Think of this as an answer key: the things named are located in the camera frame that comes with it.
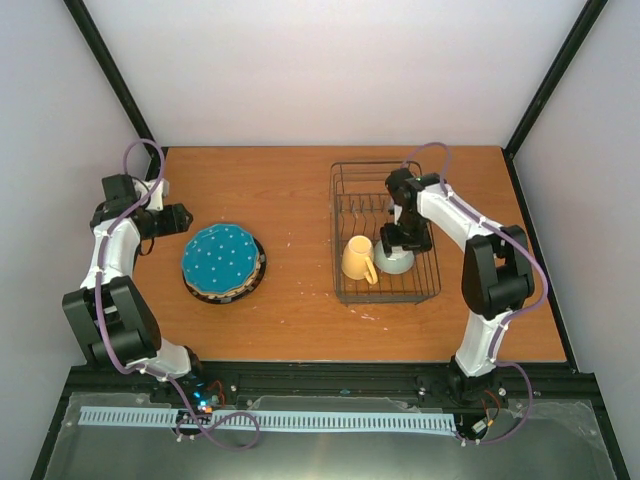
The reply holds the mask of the pale green ceramic bowl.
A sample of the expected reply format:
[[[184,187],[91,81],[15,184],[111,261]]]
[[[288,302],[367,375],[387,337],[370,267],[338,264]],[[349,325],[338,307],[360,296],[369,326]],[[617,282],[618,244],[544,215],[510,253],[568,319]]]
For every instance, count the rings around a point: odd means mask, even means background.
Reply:
[[[378,241],[374,247],[374,264],[386,274],[402,275],[413,267],[414,262],[414,253],[400,246],[393,246],[389,256],[384,251],[382,241]]]

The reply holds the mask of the teal dotted plate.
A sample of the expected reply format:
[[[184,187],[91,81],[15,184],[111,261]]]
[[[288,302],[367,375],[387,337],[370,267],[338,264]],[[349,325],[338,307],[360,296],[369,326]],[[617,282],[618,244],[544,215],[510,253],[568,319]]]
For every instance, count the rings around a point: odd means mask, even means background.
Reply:
[[[260,257],[258,243],[247,230],[215,224],[187,242],[181,260],[183,279],[200,295],[228,296],[256,279]]]

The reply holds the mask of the dark wire dish rack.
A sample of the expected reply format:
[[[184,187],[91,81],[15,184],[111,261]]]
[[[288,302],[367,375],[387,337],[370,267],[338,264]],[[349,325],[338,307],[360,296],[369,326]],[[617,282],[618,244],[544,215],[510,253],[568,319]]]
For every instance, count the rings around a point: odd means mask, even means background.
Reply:
[[[375,285],[352,280],[341,270],[343,251],[353,236],[380,240],[380,228],[394,220],[385,180],[399,163],[392,160],[339,161],[331,165],[329,180],[330,239],[333,255],[333,287],[345,305],[419,304],[441,291],[437,250],[416,255],[411,269],[392,275],[378,273]]]

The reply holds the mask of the yellow ceramic mug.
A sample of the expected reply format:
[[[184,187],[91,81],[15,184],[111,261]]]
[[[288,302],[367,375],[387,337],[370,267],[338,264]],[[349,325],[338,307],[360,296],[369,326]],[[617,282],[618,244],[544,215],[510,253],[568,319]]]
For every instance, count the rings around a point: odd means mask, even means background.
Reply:
[[[357,235],[347,242],[342,254],[341,270],[351,280],[366,280],[370,285],[378,283],[373,243],[368,237]]]

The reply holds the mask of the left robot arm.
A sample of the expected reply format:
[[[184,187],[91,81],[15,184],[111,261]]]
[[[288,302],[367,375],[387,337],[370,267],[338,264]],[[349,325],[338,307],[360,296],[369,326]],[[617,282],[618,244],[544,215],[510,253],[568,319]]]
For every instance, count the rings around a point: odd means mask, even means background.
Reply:
[[[186,232],[193,216],[181,203],[164,204],[164,179],[117,174],[103,178],[102,188],[105,199],[90,221],[95,244],[89,271],[78,290],[63,296],[63,312],[89,366],[121,366],[160,381],[172,377],[174,392],[197,402],[208,390],[200,360],[162,337],[133,280],[141,244]]]

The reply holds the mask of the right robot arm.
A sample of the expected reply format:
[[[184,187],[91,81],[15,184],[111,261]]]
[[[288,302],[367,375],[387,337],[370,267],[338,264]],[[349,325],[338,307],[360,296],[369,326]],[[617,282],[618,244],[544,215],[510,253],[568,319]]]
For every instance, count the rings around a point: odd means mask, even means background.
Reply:
[[[447,390],[454,402],[469,403],[491,385],[511,317],[534,293],[527,235],[517,225],[503,226],[481,215],[436,173],[418,177],[403,167],[392,171],[385,187],[394,220],[380,228],[377,260],[397,263],[409,253],[430,251],[430,224],[463,253],[461,292],[469,316],[448,366]]]

